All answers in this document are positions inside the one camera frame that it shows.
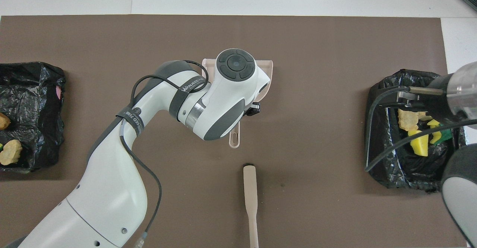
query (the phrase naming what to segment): brush handle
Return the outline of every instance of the brush handle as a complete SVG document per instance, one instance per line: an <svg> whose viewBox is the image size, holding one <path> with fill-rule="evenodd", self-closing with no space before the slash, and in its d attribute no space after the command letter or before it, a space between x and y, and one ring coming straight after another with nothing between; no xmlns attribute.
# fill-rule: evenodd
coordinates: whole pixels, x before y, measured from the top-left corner
<svg viewBox="0 0 477 248"><path fill-rule="evenodd" d="M259 248L259 235L257 231L257 217L249 216L249 230L250 230L250 248Z"/></svg>
<svg viewBox="0 0 477 248"><path fill-rule="evenodd" d="M249 216L250 248L259 248L259 235L257 231L257 173L255 166L243 167L243 188L245 195L245 209Z"/></svg>

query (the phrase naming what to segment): strap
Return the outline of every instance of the strap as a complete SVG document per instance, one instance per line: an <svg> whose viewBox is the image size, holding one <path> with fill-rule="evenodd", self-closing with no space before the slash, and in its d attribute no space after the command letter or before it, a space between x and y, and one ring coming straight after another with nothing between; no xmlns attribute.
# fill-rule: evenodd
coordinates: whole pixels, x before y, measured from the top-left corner
<svg viewBox="0 0 477 248"><path fill-rule="evenodd" d="M203 84L206 82L206 79L202 76L195 76L188 81L186 81L176 92L174 97L172 98L171 104L169 106L169 113L177 119L179 115L179 110L182 107L182 104L184 104L184 101L186 100L187 96L194 90L196 87L199 85Z"/></svg>
<svg viewBox="0 0 477 248"><path fill-rule="evenodd" d="M136 131L136 136L139 136L144 130L144 123L139 114L136 114L133 109L130 107L124 107L116 117L121 117L125 119L133 129Z"/></svg>

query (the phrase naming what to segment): cable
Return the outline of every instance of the cable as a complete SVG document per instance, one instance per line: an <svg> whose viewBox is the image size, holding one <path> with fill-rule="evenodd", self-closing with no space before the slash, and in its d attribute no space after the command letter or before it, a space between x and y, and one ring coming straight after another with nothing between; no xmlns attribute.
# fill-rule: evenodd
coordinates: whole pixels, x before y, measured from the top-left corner
<svg viewBox="0 0 477 248"><path fill-rule="evenodd" d="M159 180L159 178L157 177L157 175L154 174L154 172L152 170L149 169L149 167L147 167L134 153L133 151L127 146L126 144L126 141L124 140L124 120L122 121L121 123L121 129L120 129L120 135L119 135L119 138L121 139L121 144L123 144L123 147L124 149L126 149L126 152L139 164L141 165L141 167L143 167L150 175L152 175L152 177L154 178L154 180L157 182L157 186L159 187L159 197L157 199L157 204L155 206L155 210L154 210L154 213L149 221L149 224L148 226L146 227L145 231L144 232L148 232L149 228L151 227L152 225L152 221L155 219L155 216L157 214L157 211L159 209L159 205L161 204L161 199L162 199L162 185L161 185L161 182Z"/></svg>
<svg viewBox="0 0 477 248"><path fill-rule="evenodd" d="M388 153L392 152L393 150L395 150L397 148L400 148L401 146L404 146L405 144L411 142L412 140L414 140L416 138L419 138L421 136L425 136L427 134L435 133L436 131L454 129L454 128L467 126L467 125L472 125L472 124L477 124L477 119L466 120L466 121L456 122L456 123L452 123L452 124L447 124L447 125L439 126L439 127L436 127L436 128L424 130L424 131L420 132L419 134L414 134L412 136L408 136L404 139L401 139L401 140L397 141L397 143L395 143L394 145L385 149L383 152L381 152L379 155L377 155L376 158L370 163L370 165L368 165L364 170L366 172L370 171L378 162L380 162L384 157L386 157L386 155L388 155Z"/></svg>
<svg viewBox="0 0 477 248"><path fill-rule="evenodd" d="M207 85L207 82L208 82L208 72L207 70L204 68L204 66L202 66L201 64L195 62L195 61L191 61L191 60L184 60L184 62L186 63L191 63L191 64L194 64L194 65L197 65L198 67L200 67L202 70L204 70L205 74L206 74L206 81L204 83L204 85L202 85L201 87L198 87L198 88L195 88L194 90L191 91L192 92L199 92L200 90L204 89ZM129 101L129 106L130 107L133 107L134 106L134 96L136 95L136 89L138 88L138 85L143 81L143 80L146 80L146 79L160 79L160 80L163 80L164 82L167 82L169 83L170 85L172 85L172 87L176 88L176 89L180 89L179 86L177 86L175 83L173 83L172 81L170 81L169 79L167 78L163 78L163 77L160 77L158 75L146 75L140 79L138 79L138 81L136 81L136 83L134 84L133 86L133 90L131 91L131 98L130 98L130 101ZM153 220L155 219L155 216L157 215L157 211L159 209L159 206L160 206L160 203L161 203L161 199L162 199L162 185L161 185L161 182L159 180L159 178L157 177L157 175L154 174L154 172L152 170L149 169L149 167L147 167L135 154L134 152L127 146L126 144L126 140L124 140L124 120L121 122L121 128L120 128L120 133L119 133L119 138L121 139L121 144L123 145L124 149L126 150L126 152L139 164L141 165L141 167L143 167L153 178L154 180L156 181L157 183L157 186L159 187L159 197L157 199L157 204L155 206L155 210L154 210L154 213L148 223L148 226L146 227L145 231L144 231L144 234L143 236L141 236L141 238L138 240L138 242L142 242L144 241L145 237L147 236L148 234L148 231L152 225L152 222Z"/></svg>
<svg viewBox="0 0 477 248"><path fill-rule="evenodd" d="M410 90L409 87L405 87L405 86L386 90L382 94L379 94L376 97L376 99L373 101L373 103L371 104L368 111L367 118L366 118L366 131L364 133L364 155L366 158L366 167L368 167L368 162L369 162L369 142L371 138L371 122L373 122L373 114L375 112L375 108L380 103L380 101L383 100L384 97L387 97L388 95L396 93L396 92L408 92L409 90Z"/></svg>
<svg viewBox="0 0 477 248"><path fill-rule="evenodd" d="M138 81L136 81L136 83L134 84L133 86L133 90L131 92L131 100L130 100L130 104L132 104L134 102L134 95L136 94L136 89L138 88L138 85L143 81L143 80L146 80L146 79L160 79L160 80L163 80L167 83L169 83L170 85L172 85L172 87L176 88L176 89L180 89L179 86L177 86L175 83L173 83L172 81L168 80L168 79L165 79L163 77L160 77L160 76L157 76L157 75L145 75L144 77L138 79Z"/></svg>
<svg viewBox="0 0 477 248"><path fill-rule="evenodd" d="M202 71L206 74L206 82L204 83L204 85L201 85L200 87L197 87L197 88L193 89L190 93L198 92L198 91L204 89L204 88L206 87L206 85L207 85L207 82L208 82L208 72L207 72L207 69L206 69L203 65L197 63L196 61L184 60L184 62L189 63L189 64L194 64L194 65L200 67L200 68L202 69Z"/></svg>

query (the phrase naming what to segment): black bag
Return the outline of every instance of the black bag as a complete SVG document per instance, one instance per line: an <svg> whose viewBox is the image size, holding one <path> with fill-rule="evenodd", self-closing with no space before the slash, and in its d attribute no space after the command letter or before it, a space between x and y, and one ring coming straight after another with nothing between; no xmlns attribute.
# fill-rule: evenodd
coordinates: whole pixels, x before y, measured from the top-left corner
<svg viewBox="0 0 477 248"><path fill-rule="evenodd" d="M23 148L19 161L0 171L27 173L58 162L65 82L63 70L47 63L0 64L0 112L11 120L0 143L17 139Z"/></svg>
<svg viewBox="0 0 477 248"><path fill-rule="evenodd" d="M439 75L431 72L415 70L399 70L371 87L368 94L366 113L373 103L378 90L393 86L426 87ZM428 129L427 122L420 122L420 128ZM440 190L440 180L443 170L451 155L465 146L464 129L452 130L453 138L440 144L429 145L428 156L419 156L411 146L398 148L389 153L382 161L369 171L369 174L385 187L407 187L412 189L436 192ZM378 106L373 116L370 138L369 161L380 154L385 148L406 138L407 131L399 128L397 109Z"/></svg>

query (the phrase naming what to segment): brown mat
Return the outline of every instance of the brown mat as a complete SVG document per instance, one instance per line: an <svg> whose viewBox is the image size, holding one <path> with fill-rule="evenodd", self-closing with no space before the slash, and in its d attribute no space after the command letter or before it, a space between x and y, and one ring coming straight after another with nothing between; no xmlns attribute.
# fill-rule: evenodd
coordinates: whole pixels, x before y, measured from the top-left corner
<svg viewBox="0 0 477 248"><path fill-rule="evenodd" d="M201 61L225 48L273 60L262 113L243 119L237 150L157 114L133 147L164 188L148 247L248 247L247 162L257 167L261 247L464 245L440 194L386 189L363 172L367 91L401 68L445 74L439 19L109 15L1 18L0 61L61 67L67 90L58 165L0 173L0 247L73 190L89 148L138 78L165 61ZM157 188L140 173L149 196L142 230Z"/></svg>

